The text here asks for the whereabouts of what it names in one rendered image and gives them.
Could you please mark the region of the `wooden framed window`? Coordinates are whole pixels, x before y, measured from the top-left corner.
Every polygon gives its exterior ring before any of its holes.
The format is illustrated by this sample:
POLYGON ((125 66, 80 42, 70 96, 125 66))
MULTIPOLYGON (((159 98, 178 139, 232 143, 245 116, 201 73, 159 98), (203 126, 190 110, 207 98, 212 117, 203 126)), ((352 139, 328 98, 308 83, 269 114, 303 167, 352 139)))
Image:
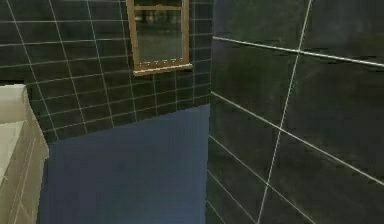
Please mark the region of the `wooden framed window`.
POLYGON ((125 0, 133 74, 191 69, 190 0, 125 0))

